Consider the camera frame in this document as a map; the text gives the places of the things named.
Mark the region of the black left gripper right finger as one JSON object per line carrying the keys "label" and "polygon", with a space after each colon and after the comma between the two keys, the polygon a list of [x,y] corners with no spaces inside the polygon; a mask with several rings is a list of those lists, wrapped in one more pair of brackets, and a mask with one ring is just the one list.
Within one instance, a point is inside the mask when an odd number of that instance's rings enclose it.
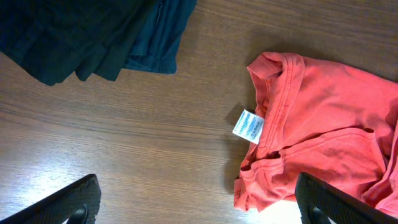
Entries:
{"label": "black left gripper right finger", "polygon": [[397,224],[396,218],[306,172],[298,176],[295,198],[303,224]]}

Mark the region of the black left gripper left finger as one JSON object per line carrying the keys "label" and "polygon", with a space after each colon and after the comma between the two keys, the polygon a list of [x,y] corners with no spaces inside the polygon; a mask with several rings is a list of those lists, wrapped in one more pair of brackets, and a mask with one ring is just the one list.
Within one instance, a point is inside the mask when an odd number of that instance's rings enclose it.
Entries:
{"label": "black left gripper left finger", "polygon": [[100,210],[101,189],[88,174],[41,201],[1,220],[1,224],[91,223]]}

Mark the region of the red soccer t-shirt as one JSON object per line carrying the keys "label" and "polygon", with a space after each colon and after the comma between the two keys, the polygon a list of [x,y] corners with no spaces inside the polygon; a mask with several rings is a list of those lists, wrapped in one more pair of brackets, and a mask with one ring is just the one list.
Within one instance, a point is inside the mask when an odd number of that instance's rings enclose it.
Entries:
{"label": "red soccer t-shirt", "polygon": [[301,172],[397,215],[397,84],[341,63],[264,52],[248,65],[263,119],[234,207],[295,200]]}

